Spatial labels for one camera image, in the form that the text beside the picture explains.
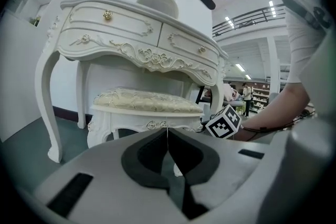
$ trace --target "ornate dressing table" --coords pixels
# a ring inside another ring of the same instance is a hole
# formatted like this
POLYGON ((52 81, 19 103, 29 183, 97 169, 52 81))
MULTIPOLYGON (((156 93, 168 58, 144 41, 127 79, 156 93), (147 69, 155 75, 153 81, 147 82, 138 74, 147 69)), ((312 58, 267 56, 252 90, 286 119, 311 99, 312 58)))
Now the ornate dressing table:
POLYGON ((90 63, 103 58, 116 68, 119 61, 114 59, 122 57, 144 72, 182 80, 184 98, 189 97, 192 83, 210 86, 211 113, 222 108, 227 54, 211 38, 166 14, 124 0, 69 0, 63 1, 61 8, 62 14, 47 33, 35 74, 37 103, 50 135, 48 156, 53 161, 62 158, 50 98, 50 77, 60 55, 79 61, 76 98, 80 128, 86 124, 87 72, 90 63))

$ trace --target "floor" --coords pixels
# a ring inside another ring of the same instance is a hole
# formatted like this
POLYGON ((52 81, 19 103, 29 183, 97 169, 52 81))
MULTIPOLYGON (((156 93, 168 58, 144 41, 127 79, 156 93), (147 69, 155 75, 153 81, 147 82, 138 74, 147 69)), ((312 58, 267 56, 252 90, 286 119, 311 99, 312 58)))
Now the floor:
MULTIPOLYGON (((31 194, 49 175, 88 149, 87 129, 79 129, 76 122, 60 118, 56 118, 56 120, 63 145, 63 158, 60 164, 53 162, 47 156, 50 140, 42 118, 34 121, 0 144, 2 160, 13 183, 31 194)), ((133 133, 134 131, 131 130, 119 131, 120 137, 133 133)), ((113 135, 108 137, 109 140, 113 140, 113 135)), ((170 197, 181 208, 184 177, 175 177, 173 167, 174 161, 167 154, 163 161, 162 175, 170 182, 170 197)))

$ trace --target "white stool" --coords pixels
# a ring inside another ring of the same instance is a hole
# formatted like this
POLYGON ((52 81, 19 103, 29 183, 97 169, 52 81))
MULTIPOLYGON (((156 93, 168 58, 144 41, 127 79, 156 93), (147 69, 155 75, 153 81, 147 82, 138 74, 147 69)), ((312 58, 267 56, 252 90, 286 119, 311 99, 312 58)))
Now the white stool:
POLYGON ((88 147, 104 143, 109 134, 118 139, 118 129, 143 132, 158 128, 202 129, 202 108, 182 97, 124 88, 107 90, 98 95, 88 124, 88 147))

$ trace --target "gold drawer knob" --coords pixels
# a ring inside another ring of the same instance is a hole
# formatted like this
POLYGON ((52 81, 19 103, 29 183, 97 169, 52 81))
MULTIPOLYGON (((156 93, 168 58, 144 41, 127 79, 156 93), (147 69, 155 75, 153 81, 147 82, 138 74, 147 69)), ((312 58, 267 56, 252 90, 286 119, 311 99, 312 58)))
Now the gold drawer knob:
POLYGON ((204 48, 203 46, 201 46, 201 47, 198 49, 198 51, 199 51, 200 53, 203 53, 203 52, 205 52, 205 48, 204 48))
POLYGON ((113 14, 112 11, 106 10, 103 16, 106 20, 110 20, 112 18, 112 14, 113 14))

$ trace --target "shopper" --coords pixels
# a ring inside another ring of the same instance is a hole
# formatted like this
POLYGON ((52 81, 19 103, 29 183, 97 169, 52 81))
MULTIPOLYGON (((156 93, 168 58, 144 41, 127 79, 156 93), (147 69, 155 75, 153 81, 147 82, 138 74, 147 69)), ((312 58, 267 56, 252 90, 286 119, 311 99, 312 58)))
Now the shopper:
POLYGON ((249 87, 246 82, 243 83, 243 87, 244 87, 243 98, 244 98, 244 101, 246 102, 244 116, 248 118, 248 113, 250 112, 250 107, 251 107, 251 87, 249 87))
MULTIPOLYGON (((334 25, 323 0, 282 0, 291 48, 291 66, 285 88, 260 113, 242 125, 250 129, 277 128, 290 123, 309 103, 299 75, 334 25)), ((239 130, 235 140, 249 141, 261 134, 239 130)))

